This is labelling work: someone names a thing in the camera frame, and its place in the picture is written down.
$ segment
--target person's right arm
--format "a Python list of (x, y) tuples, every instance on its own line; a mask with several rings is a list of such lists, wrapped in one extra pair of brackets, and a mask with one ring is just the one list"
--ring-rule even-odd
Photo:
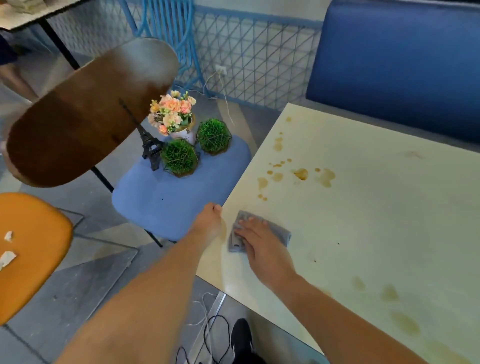
[(250, 267), (312, 335), (331, 364), (426, 364), (392, 337), (346, 309), (295, 272), (288, 250), (266, 222), (251, 218), (244, 238)]

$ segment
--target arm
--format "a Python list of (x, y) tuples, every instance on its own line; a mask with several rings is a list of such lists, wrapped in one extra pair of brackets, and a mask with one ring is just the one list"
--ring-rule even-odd
[(207, 204), (188, 234), (88, 321), (57, 364), (169, 363), (187, 315), (198, 262), (219, 234), (221, 207)]
[(250, 267), (312, 335), (332, 364), (426, 364), (383, 331), (297, 275), (265, 221), (241, 222)]

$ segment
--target foot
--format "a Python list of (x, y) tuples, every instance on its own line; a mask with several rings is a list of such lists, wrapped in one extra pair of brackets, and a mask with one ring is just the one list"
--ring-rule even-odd
[(238, 319), (233, 326), (231, 345), (234, 358), (254, 352), (250, 326), (244, 318)]

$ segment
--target eiffel tower figurine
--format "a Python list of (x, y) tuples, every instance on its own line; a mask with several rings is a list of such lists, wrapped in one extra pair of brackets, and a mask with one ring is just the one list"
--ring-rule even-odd
[(137, 122), (132, 112), (122, 99), (119, 99), (119, 103), (130, 115), (132, 122), (136, 125), (137, 130), (140, 133), (140, 137), (144, 144), (144, 153), (142, 154), (143, 159), (148, 158), (150, 160), (150, 167), (152, 168), (152, 170), (157, 170), (160, 167), (160, 152), (162, 151), (166, 143), (161, 142), (157, 138), (154, 138), (147, 130), (145, 130), (145, 128), (140, 125), (139, 122)]

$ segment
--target orange seat cushion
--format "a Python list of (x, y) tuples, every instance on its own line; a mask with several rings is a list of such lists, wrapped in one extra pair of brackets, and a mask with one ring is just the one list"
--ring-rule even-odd
[[(11, 243), (4, 240), (9, 231)], [(58, 267), (72, 233), (70, 220), (39, 198), (0, 194), (0, 255), (17, 255), (0, 270), (0, 325), (20, 311)]]

